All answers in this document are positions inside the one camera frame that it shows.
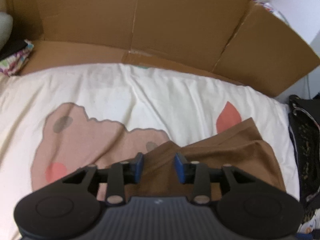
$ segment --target black round pad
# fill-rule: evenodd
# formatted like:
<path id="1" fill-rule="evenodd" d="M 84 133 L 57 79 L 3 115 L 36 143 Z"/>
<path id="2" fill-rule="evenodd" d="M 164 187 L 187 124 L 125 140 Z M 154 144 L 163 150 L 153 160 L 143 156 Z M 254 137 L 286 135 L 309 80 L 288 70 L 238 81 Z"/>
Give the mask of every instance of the black round pad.
<path id="1" fill-rule="evenodd" d="M 228 192 L 217 213 L 231 231 L 254 239 L 276 239 L 297 232 L 301 205 L 286 193 Z"/>
<path id="2" fill-rule="evenodd" d="M 100 215 L 100 203 L 88 192 L 33 193 L 16 206 L 14 219 L 28 237 L 68 239 L 86 231 Z"/>

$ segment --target brown fabric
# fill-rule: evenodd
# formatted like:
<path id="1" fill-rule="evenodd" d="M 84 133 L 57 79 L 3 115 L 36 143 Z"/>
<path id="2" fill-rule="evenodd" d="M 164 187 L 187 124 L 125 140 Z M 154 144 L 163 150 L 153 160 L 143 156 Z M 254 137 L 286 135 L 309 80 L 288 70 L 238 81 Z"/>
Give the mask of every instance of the brown fabric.
<path id="1" fill-rule="evenodd" d="M 188 161 L 197 160 L 210 168 L 229 163 L 285 191 L 279 164 L 271 146 L 262 140 L 252 118 L 203 141 L 180 148 L 166 142 L 145 154 L 138 185 L 127 185 L 127 197 L 134 195 L 190 196 L 192 185 L 178 182 L 173 158 L 181 152 Z M 221 198 L 218 184 L 212 184 L 212 200 Z"/>

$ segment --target bed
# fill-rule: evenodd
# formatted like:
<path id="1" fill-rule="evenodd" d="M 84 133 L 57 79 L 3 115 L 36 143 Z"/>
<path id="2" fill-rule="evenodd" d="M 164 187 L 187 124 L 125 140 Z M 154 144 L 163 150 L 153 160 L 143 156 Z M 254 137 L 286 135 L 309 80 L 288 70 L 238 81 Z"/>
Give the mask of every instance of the bed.
<path id="1" fill-rule="evenodd" d="M 146 153 L 168 140 L 181 147 L 195 143 L 252 118 L 274 151 L 287 193 L 299 199 L 286 105 L 248 86 L 151 67 L 84 64 L 24 76 L 0 73 L 0 106 L 0 239 L 19 236 L 12 212 L 33 190 L 30 170 L 36 154 L 41 159 L 46 150 L 61 147 L 99 155 L 93 146 L 106 130 L 120 126 L 127 138 L 137 138 L 132 151 Z M 66 133 L 65 140 L 53 144 L 50 138 L 68 127 L 73 135 Z M 110 162 L 127 158 L 119 154 Z M 81 167 L 89 161 L 79 157 L 75 162 Z M 39 185 L 70 172 L 50 163 Z"/>

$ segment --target white object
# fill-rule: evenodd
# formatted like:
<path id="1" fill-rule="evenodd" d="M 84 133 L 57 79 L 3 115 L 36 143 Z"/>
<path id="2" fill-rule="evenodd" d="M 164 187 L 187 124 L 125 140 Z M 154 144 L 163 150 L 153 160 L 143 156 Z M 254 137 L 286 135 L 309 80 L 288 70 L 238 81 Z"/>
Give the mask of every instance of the white object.
<path id="1" fill-rule="evenodd" d="M 250 117 L 279 162 L 286 190 L 299 198 L 286 106 L 246 86 L 162 69 L 93 64 L 7 78 L 0 73 L 0 239 L 17 235 L 12 212 L 31 193 L 30 168 L 48 114 L 61 104 L 84 106 L 89 118 L 164 130 L 183 147 L 217 134 L 227 102 Z"/>
<path id="2" fill-rule="evenodd" d="M 320 0 L 270 0 L 291 28 L 310 44 L 320 30 Z"/>

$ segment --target cardboard box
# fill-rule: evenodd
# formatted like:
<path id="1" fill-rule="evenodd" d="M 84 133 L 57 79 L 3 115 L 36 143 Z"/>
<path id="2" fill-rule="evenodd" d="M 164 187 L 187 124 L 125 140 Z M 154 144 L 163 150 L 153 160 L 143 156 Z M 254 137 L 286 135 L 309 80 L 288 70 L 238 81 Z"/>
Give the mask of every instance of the cardboard box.
<path id="1" fill-rule="evenodd" d="M 17 37 L 44 40 L 25 73 L 123 62 L 220 75 L 274 97 L 320 64 L 291 28 L 250 0 L 7 0 L 7 8 Z"/>

